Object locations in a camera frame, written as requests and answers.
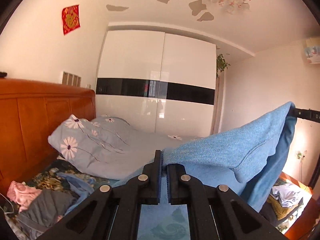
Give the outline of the blue fleece garment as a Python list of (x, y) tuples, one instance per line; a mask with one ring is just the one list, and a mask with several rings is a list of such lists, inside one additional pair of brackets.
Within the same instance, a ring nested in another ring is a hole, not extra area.
[(177, 140), (158, 135), (156, 139), (138, 139), (133, 170), (115, 186), (124, 185), (141, 174), (144, 164), (162, 153), (162, 166), (182, 164), (187, 174), (203, 184), (228, 185), (255, 211), (259, 212), (278, 179), (289, 153), (297, 119), (291, 116), (295, 104), (287, 102), (261, 117), (222, 133), (199, 139)]

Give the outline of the blue fleece pants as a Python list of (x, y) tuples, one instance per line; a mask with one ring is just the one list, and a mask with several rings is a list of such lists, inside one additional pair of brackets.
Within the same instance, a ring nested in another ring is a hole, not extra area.
[(99, 186), (110, 185), (108, 179), (96, 179), (92, 176), (82, 174), (80, 177), (76, 174), (57, 172), (58, 177), (65, 179), (70, 190), (76, 193), (79, 198), (66, 211), (65, 215), (74, 210), (81, 202), (89, 197)]

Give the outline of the teal floral bed blanket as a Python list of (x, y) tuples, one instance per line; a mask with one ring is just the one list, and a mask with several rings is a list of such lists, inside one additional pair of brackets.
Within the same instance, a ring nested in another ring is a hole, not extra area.
[[(70, 190), (68, 182), (58, 177), (57, 172), (71, 173), (81, 176), (84, 173), (78, 171), (69, 162), (56, 159), (44, 171), (37, 174), (28, 182), (22, 182), (29, 187), (37, 189), (49, 189), (52, 191), (60, 191), (70, 193), (75, 201), (79, 198), (76, 193)], [(115, 184), (115, 180), (109, 180), (110, 186)], [(5, 210), (9, 212), (6, 215), (6, 220), (18, 239), (30, 239), (22, 230), (17, 216), (19, 212), (19, 205), (10, 201), (5, 205)], [(141, 218), (138, 230), (138, 239), (189, 239), (189, 225), (187, 218), (187, 210), (183, 206), (171, 206), (162, 203), (157, 206), (143, 206), (141, 211)]]

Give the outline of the dark navy folded garment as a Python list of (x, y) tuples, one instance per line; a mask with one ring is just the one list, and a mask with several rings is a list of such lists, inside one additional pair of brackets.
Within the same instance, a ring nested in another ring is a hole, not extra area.
[(270, 224), (276, 227), (280, 232), (284, 232), (290, 227), (289, 217), (295, 212), (294, 208), (289, 214), (283, 219), (278, 220), (276, 213), (273, 210), (272, 204), (265, 202), (261, 208), (259, 214), (263, 216)]

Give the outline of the grey garment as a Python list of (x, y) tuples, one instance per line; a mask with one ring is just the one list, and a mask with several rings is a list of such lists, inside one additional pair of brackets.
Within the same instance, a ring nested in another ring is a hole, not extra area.
[(30, 239), (37, 239), (56, 224), (74, 202), (70, 193), (44, 189), (26, 210), (18, 214), (17, 220)]

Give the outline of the mustard yellow folded towel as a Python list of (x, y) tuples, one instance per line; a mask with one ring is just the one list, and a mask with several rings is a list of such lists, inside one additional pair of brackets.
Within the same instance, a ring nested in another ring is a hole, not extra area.
[(285, 218), (291, 211), (294, 210), (294, 208), (298, 206), (297, 204), (297, 205), (294, 205), (293, 207), (282, 207), (280, 202), (274, 199), (271, 195), (268, 196), (267, 202), (272, 205), (272, 209), (276, 214), (277, 220), (281, 220)]

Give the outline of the grey daisy print duvet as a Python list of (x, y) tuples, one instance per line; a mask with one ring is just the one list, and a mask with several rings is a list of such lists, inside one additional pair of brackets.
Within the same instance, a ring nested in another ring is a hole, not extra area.
[(124, 119), (104, 115), (92, 121), (71, 115), (48, 137), (49, 144), (80, 172), (113, 180), (153, 161), (157, 150), (194, 140), (143, 132)]

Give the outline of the pink garment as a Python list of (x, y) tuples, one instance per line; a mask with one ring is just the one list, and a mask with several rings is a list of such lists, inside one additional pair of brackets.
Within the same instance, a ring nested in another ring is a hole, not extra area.
[(29, 187), (23, 183), (12, 181), (7, 191), (7, 197), (18, 204), (19, 212), (27, 210), (29, 205), (42, 193), (41, 189)]

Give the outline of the green hanging plant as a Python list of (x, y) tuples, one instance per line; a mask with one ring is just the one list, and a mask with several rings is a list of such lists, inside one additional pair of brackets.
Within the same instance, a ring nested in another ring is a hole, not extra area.
[(216, 58), (216, 77), (218, 77), (222, 72), (228, 69), (230, 64), (225, 60), (222, 54), (217, 55)]

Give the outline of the orange wooden headboard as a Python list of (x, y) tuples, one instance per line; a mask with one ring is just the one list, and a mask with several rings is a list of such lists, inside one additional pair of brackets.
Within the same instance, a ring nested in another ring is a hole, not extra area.
[(91, 89), (40, 81), (1, 79), (1, 193), (28, 181), (58, 156), (48, 136), (71, 114), (92, 120)]

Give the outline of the white black stripe wardrobe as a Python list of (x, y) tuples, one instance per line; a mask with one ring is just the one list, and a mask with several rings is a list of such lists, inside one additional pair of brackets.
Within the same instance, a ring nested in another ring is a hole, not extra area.
[(97, 114), (146, 132), (206, 137), (215, 86), (215, 44), (160, 31), (113, 30), (101, 52)]

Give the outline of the wall socket with plug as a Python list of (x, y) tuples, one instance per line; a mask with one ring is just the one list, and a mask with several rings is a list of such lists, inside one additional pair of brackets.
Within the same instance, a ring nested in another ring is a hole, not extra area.
[(300, 160), (300, 161), (303, 161), (304, 158), (305, 158), (305, 156), (306, 156), (306, 154), (307, 154), (307, 151), (304, 151), (304, 152), (298, 151), (298, 153), (297, 153), (297, 159)]

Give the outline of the wall calendar poster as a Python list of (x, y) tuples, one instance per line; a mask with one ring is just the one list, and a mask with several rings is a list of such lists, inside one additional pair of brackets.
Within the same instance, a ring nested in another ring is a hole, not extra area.
[(309, 64), (320, 64), (320, 37), (311, 37), (305, 41), (304, 53)]

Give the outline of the wall switch panel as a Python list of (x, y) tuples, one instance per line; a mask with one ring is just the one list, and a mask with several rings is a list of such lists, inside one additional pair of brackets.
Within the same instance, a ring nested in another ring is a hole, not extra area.
[(62, 74), (62, 82), (63, 85), (68, 85), (68, 86), (74, 86), (74, 87), (80, 87), (81, 85), (81, 77), (68, 73), (68, 72), (63, 72)]

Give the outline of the red fu wall decoration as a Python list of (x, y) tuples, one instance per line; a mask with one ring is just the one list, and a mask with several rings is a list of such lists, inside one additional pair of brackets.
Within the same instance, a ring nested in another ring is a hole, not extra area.
[(73, 5), (63, 8), (61, 18), (64, 35), (80, 28), (79, 6)]

